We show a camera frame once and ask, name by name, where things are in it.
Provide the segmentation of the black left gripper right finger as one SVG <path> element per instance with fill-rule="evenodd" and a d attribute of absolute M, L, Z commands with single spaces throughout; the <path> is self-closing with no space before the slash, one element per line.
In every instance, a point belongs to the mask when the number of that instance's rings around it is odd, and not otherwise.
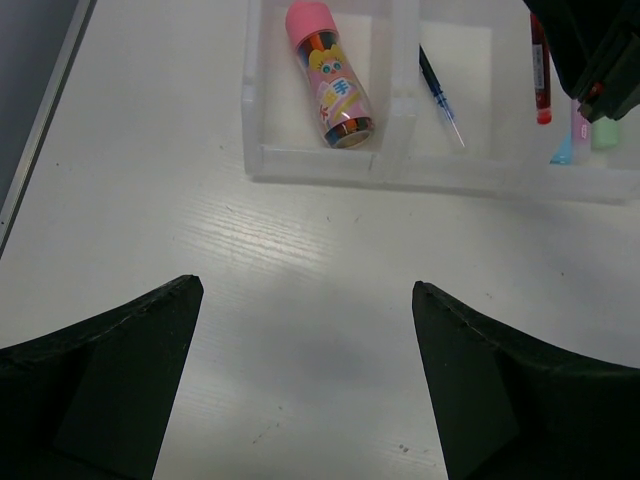
<path fill-rule="evenodd" d="M 419 282 L 412 312 L 451 479 L 635 479 L 639 372 L 551 345 Z"/>

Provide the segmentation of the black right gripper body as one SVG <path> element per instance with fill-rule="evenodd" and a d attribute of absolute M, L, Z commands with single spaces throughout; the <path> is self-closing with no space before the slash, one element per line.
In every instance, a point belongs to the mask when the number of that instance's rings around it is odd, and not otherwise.
<path fill-rule="evenodd" d="M 527 0 L 560 84 L 591 123 L 619 121 L 639 105 L 637 0 Z"/>

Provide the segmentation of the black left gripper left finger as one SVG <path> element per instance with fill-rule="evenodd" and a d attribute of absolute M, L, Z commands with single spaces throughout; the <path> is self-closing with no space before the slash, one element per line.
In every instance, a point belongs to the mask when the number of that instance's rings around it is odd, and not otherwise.
<path fill-rule="evenodd" d="M 183 275 L 2 349 L 2 478 L 152 478 L 203 295 Z"/>

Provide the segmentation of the red pen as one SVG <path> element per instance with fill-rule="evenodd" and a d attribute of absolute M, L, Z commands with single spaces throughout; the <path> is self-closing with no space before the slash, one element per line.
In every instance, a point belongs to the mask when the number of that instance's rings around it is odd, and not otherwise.
<path fill-rule="evenodd" d="M 529 18 L 537 123 L 547 125 L 552 121 L 549 47 L 540 21 L 533 13 Z"/>

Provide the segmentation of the pink highlighter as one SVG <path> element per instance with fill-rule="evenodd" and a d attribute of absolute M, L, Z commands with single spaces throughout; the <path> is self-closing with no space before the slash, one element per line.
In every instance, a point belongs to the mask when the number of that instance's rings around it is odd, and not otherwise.
<path fill-rule="evenodd" d="M 571 146 L 575 165 L 586 162 L 591 154 L 591 124 L 580 113 L 580 102 L 571 103 Z"/>

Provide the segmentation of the green highlighter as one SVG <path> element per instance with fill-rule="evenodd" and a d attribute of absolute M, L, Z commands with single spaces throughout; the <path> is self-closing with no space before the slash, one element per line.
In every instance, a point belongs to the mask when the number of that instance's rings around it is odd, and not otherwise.
<path fill-rule="evenodd" d="M 609 118 L 601 118 L 592 124 L 591 147 L 595 151 L 616 148 L 620 140 L 618 123 Z"/>

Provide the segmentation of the dark blue pen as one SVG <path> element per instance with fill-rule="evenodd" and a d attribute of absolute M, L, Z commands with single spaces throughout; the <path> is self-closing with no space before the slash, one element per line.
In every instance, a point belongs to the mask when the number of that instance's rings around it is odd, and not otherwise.
<path fill-rule="evenodd" d="M 422 45 L 419 45 L 419 67 L 453 146 L 464 150 L 466 144 L 457 125 L 455 114 Z"/>

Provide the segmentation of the pink-lidded small bottle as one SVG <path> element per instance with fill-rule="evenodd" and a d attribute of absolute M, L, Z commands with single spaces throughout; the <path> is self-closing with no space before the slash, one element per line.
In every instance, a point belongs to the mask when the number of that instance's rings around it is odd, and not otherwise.
<path fill-rule="evenodd" d="M 328 147 L 349 149 L 366 142 L 375 131 L 372 108 L 342 49 L 329 7 L 321 1 L 295 1 L 286 12 L 285 28 Z"/>

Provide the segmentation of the blue highlighter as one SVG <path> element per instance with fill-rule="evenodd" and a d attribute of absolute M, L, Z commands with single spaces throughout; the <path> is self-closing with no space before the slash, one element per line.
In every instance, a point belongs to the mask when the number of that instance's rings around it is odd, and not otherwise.
<path fill-rule="evenodd" d="M 568 133 L 550 160 L 551 165 L 573 164 L 572 134 Z"/>

